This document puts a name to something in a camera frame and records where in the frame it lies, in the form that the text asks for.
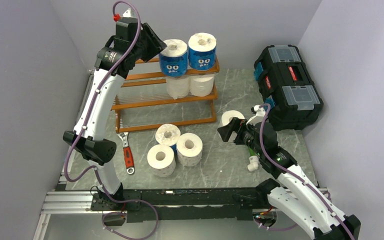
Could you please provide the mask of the white roll sideways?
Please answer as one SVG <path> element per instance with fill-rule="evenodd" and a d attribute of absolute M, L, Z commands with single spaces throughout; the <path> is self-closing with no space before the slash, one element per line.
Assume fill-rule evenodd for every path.
<path fill-rule="evenodd" d="M 212 92 L 215 74 L 195 75 L 189 79 L 190 93 L 197 97 L 204 97 Z"/>

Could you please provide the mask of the blue roll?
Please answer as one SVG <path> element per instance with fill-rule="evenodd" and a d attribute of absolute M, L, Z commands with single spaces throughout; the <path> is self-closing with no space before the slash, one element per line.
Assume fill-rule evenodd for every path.
<path fill-rule="evenodd" d="M 161 72 L 168 77 L 178 78 L 188 69 L 188 46 L 181 39 L 166 39 L 166 48 L 158 55 Z"/>
<path fill-rule="evenodd" d="M 161 125 L 155 132 L 155 140 L 160 145 L 171 147 L 174 151 L 177 150 L 177 142 L 181 136 L 180 129 L 170 123 Z"/>
<path fill-rule="evenodd" d="M 188 63 L 192 69 L 207 71 L 215 65 L 217 40 L 205 32 L 193 34 L 188 41 Z"/>

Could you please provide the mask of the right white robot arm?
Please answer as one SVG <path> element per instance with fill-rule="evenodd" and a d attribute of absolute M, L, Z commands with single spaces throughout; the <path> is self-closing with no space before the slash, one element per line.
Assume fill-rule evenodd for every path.
<path fill-rule="evenodd" d="M 309 180 L 296 159 L 277 141 L 270 123 L 247 123 L 229 116 L 217 129 L 224 142 L 245 145 L 255 153 L 258 163 L 272 175 L 255 188 L 256 203 L 280 209 L 312 240 L 356 240 L 361 222 L 346 215 Z"/>

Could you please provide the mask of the orange wooden two-tier shelf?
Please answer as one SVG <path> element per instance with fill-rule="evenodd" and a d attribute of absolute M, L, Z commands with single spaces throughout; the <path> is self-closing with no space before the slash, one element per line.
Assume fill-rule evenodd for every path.
<path fill-rule="evenodd" d="M 128 126 L 123 123 L 123 111 L 133 108 L 151 107 L 151 106 L 162 106 L 169 104 L 181 104 L 188 102 L 199 102 L 208 101 L 210 109 L 210 117 L 191 119 L 191 120 L 180 120 L 172 121 L 171 124 L 176 126 L 187 126 L 197 124 L 214 123 L 217 120 L 214 100 L 218 98 L 218 91 L 216 86 L 212 87 L 210 94 L 206 96 L 194 96 L 188 94 L 183 98 L 174 99 L 168 95 L 168 93 L 162 92 L 165 88 L 159 87 L 166 83 L 166 77 L 162 72 L 147 72 L 131 74 L 127 77 L 126 82 L 120 88 L 120 91 L 116 94 L 111 110 L 115 112 L 115 132 L 138 132 L 145 130 L 153 130 L 159 128 L 162 123 L 148 124 L 148 125 L 135 125 Z M 134 93 L 133 90 L 128 88 L 146 87 L 149 89 L 159 89 L 157 93 Z"/>

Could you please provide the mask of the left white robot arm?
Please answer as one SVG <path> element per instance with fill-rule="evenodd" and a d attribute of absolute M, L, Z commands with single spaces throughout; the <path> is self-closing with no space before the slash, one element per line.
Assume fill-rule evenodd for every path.
<path fill-rule="evenodd" d="M 116 16 L 115 35 L 97 53 L 93 82 L 85 107 L 73 130 L 63 140 L 70 151 L 76 150 L 97 174 L 98 189 L 111 210 L 124 203 L 123 185 L 112 159 L 117 144 L 105 138 L 106 123 L 116 94 L 138 60 L 148 62 L 166 48 L 166 44 L 147 23 L 138 18 Z"/>

